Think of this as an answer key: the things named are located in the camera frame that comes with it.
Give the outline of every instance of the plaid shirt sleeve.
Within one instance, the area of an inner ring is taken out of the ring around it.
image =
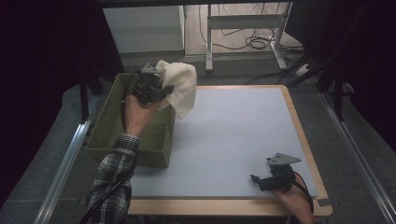
[[[139,143],[139,138],[133,135],[120,135],[110,153],[99,164],[92,190],[87,196],[88,209],[133,168]],[[93,212],[90,223],[124,223],[131,193],[130,178],[127,178],[122,186]]]

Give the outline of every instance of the white cabinet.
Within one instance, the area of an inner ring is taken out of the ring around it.
[[[183,7],[105,8],[119,53],[183,50]]]

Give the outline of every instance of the black cable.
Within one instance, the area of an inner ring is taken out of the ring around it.
[[[259,8],[259,4],[256,3],[255,6],[254,6],[254,8]]]
[[[238,29],[238,30],[232,31],[232,32],[230,32],[230,33],[228,33],[228,34],[224,34],[223,30],[221,29],[221,33],[222,33],[223,35],[232,35],[232,34],[238,33],[238,32],[243,31],[243,30],[245,30],[245,29]]]
[[[279,46],[283,47],[283,48],[288,48],[288,49],[303,49],[304,46],[285,46],[282,44],[279,44]]]
[[[128,178],[131,178],[131,175],[134,173],[134,168],[136,167],[136,159],[134,159],[134,164],[132,165],[131,169],[127,172],[127,174],[125,175],[125,177],[123,177],[121,180],[119,180],[119,182],[117,182],[110,190],[108,190],[104,195],[102,195],[102,197],[96,201],[96,203],[94,203],[91,208],[85,213],[84,217],[81,219],[81,221],[79,222],[79,224],[85,224],[87,223],[90,218],[92,213],[100,206],[102,205],[102,203],[111,195],[114,193],[114,191],[116,191],[116,189],[118,189],[123,183],[125,183],[125,181]]]
[[[245,85],[248,85],[249,82],[254,81],[254,80],[256,80],[256,79],[260,79],[260,78],[263,78],[263,77],[275,76],[275,75],[279,75],[279,74],[282,74],[282,73],[283,73],[283,72],[270,73],[270,74],[265,74],[265,75],[262,75],[262,76],[259,76],[259,77],[254,77],[254,78],[250,79],[249,81],[245,82]]]
[[[262,12],[264,11],[264,13],[262,13],[262,14],[265,14],[266,12],[267,12],[267,8],[268,8],[268,5],[269,5],[269,3],[266,3],[267,5],[265,5],[265,3],[262,5]]]
[[[312,77],[314,74],[323,71],[324,68],[326,68],[331,61],[332,61],[332,57],[330,57],[324,63],[320,63],[320,64],[316,65],[313,69],[309,69],[303,76],[295,78],[291,83],[288,83],[289,80],[290,80],[290,78],[288,78],[288,80],[285,83],[285,85],[288,88],[290,88],[290,87],[293,87],[293,86],[297,85],[298,83],[300,83],[302,81],[305,81],[306,79]]]
[[[300,67],[301,64],[305,63],[308,60],[309,57],[310,57],[309,54],[303,55],[303,57],[301,57],[296,63],[294,63],[288,69],[288,71],[279,78],[279,80],[277,81],[276,85],[278,85],[280,83],[280,81],[283,79],[283,77],[285,77],[289,72],[294,71],[296,68]]]
[[[200,29],[200,32],[201,32],[201,37],[202,37],[202,39],[207,43],[207,41],[206,41],[205,38],[204,38],[204,33],[202,32],[202,24],[201,24],[201,5],[199,5],[198,15],[199,15],[199,29]],[[220,44],[212,44],[212,45],[213,45],[213,46],[218,46],[218,47],[221,47],[221,48],[225,48],[225,49],[232,49],[232,50],[244,49],[244,48],[247,48],[247,47],[249,47],[249,46],[251,46],[251,47],[254,48],[254,49],[265,49],[265,48],[271,43],[271,40],[268,39],[268,38],[264,38],[264,37],[260,37],[260,36],[255,36],[256,32],[257,32],[257,29],[255,29],[255,30],[253,31],[253,34],[252,34],[250,37],[247,37],[247,38],[245,39],[245,44],[246,44],[246,45],[243,46],[243,47],[240,47],[240,48],[230,48],[230,47],[226,47],[226,46],[223,46],[223,45],[220,45]],[[254,46],[255,43],[256,43],[256,44],[257,44],[257,43],[261,43],[261,44],[263,44],[263,46],[261,46],[261,47]]]
[[[294,173],[303,180],[303,177],[299,173],[297,173],[297,172],[294,172]],[[311,208],[311,212],[312,212],[312,214],[314,214],[314,203],[312,200],[312,196],[309,194],[308,186],[305,184],[304,180],[303,180],[303,183],[305,185],[305,188],[301,184],[299,184],[297,181],[294,180],[294,182],[293,182],[293,184],[304,193],[305,198],[308,201],[309,207]]]
[[[223,10],[228,14],[228,11],[225,9],[225,4],[223,4]]]
[[[277,3],[276,13],[279,10],[280,3]]]
[[[276,35],[275,35],[275,29],[274,28],[270,28],[270,31],[271,31],[271,38],[275,38],[276,37]]]
[[[285,60],[288,61],[288,62],[290,62],[290,63],[297,63],[298,60],[297,60],[297,61],[292,61],[290,58],[288,58],[288,55],[289,55],[289,54],[296,54],[296,53],[304,54],[303,52],[285,53]]]

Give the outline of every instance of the wooden board frame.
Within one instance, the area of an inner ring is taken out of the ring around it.
[[[315,216],[326,217],[332,214],[332,206],[320,206],[318,200],[328,199],[327,191],[306,140],[303,126],[300,123],[289,90],[283,85],[251,85],[251,86],[199,86],[198,89],[281,89],[290,112],[294,128],[300,139],[306,162],[314,178],[318,197],[314,199]],[[158,216],[262,216],[285,217],[290,213],[277,198],[269,199],[132,199],[128,210],[129,215]]]

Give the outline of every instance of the gray carpet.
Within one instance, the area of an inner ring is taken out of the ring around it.
[[[244,85],[254,77],[263,76],[250,84],[276,84],[278,68],[272,54],[221,56],[214,61],[214,71],[205,72],[203,57],[184,58],[177,54],[122,55],[125,69],[133,72],[145,63],[155,64],[160,59],[169,63],[191,63],[196,67],[199,85]],[[351,159],[347,147],[323,104],[312,77],[290,94],[312,153],[318,165],[326,190],[332,200],[330,223],[387,223],[371,191],[365,185],[360,171]],[[101,79],[106,92],[111,83]],[[360,116],[347,98],[343,101],[345,123],[353,134],[366,160],[381,181],[390,198],[396,200],[396,155],[384,140]],[[0,223],[32,223],[45,198],[51,180],[63,159],[80,122],[79,91],[75,87],[64,94],[63,108],[34,161],[13,190],[0,212]],[[80,150],[75,165],[64,186],[63,193],[49,223],[78,223],[84,213],[83,199],[94,179],[97,163]],[[213,223],[226,223],[220,217]],[[252,223],[240,217],[240,223]],[[184,217],[183,223],[194,223],[194,218]]]

